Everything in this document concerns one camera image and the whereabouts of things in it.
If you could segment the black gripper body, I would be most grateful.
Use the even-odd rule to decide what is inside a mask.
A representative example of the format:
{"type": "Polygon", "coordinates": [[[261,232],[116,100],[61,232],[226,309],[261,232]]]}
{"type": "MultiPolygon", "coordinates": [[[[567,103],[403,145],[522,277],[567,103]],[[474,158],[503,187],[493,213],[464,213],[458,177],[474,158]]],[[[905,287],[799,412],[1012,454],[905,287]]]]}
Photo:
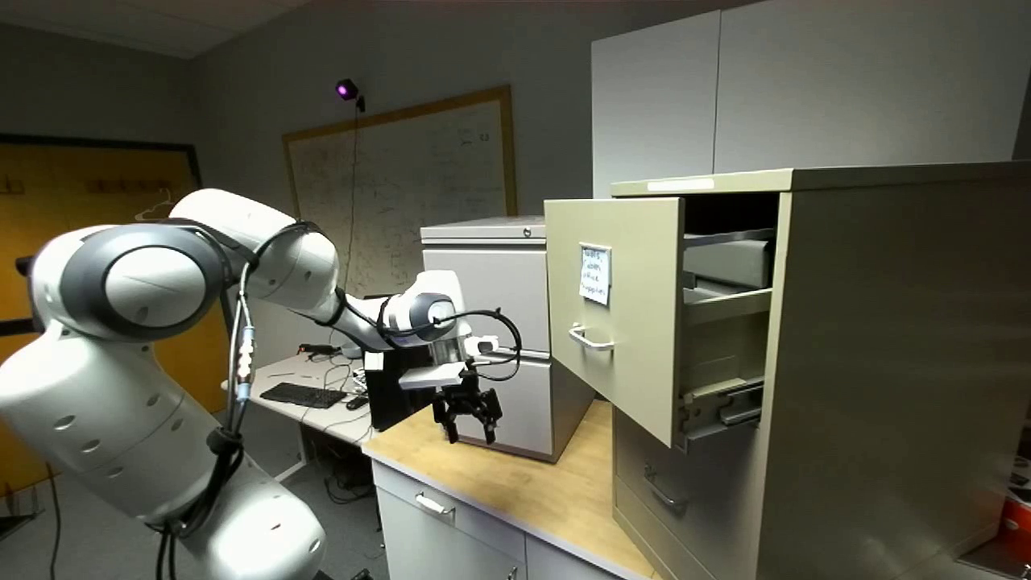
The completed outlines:
{"type": "Polygon", "coordinates": [[[441,387],[432,400],[432,416],[441,422],[441,416],[454,416],[454,425],[461,416],[474,416],[483,422],[483,416],[503,419],[499,396],[493,390],[483,390],[477,377],[464,377],[458,387],[441,387]]]}

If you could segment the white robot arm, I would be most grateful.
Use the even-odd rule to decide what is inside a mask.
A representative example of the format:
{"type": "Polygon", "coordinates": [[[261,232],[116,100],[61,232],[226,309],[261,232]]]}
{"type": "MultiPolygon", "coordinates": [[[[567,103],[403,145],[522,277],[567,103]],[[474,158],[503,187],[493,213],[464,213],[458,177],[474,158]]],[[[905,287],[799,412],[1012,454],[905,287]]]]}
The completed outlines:
{"type": "Polygon", "coordinates": [[[474,309],[451,271],[422,271],[393,296],[338,287],[325,232],[229,190],[193,190],[161,222],[64,232],[29,261],[42,335],[0,367],[0,412],[35,451],[161,535],[155,580],[190,551],[206,580],[313,580],[325,532],[316,512],[258,467],[242,441],[255,322],[267,300],[335,329],[364,351],[425,348],[400,377],[425,390],[441,429],[499,422],[477,383],[474,309]],[[209,416],[155,358],[155,345],[235,300],[229,412],[209,416]]]}

